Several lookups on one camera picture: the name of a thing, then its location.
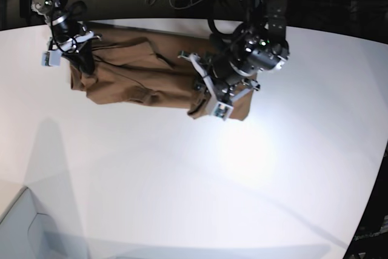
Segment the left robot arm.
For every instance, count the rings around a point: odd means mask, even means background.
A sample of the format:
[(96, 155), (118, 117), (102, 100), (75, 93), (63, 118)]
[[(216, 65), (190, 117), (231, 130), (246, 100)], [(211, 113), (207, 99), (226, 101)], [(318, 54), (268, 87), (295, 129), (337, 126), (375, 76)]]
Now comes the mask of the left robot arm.
[(199, 56), (181, 51), (179, 58), (198, 73), (195, 90), (204, 94), (208, 115), (227, 119), (235, 103), (260, 85), (253, 78), (263, 71), (279, 70), (288, 60), (287, 0), (239, 0), (244, 18), (232, 33), (222, 33), (213, 16), (207, 23), (215, 54)]

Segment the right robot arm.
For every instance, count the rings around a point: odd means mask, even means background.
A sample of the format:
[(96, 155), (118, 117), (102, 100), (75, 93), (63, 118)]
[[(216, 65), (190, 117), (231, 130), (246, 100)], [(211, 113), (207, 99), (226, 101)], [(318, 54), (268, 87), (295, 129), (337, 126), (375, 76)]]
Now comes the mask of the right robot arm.
[(51, 33), (41, 64), (58, 67), (64, 58), (80, 72), (91, 75), (95, 71), (92, 41), (101, 35), (89, 30), (81, 20), (87, 11), (86, 3), (76, 1), (67, 5), (67, 1), (31, 0), (31, 10), (44, 18)]

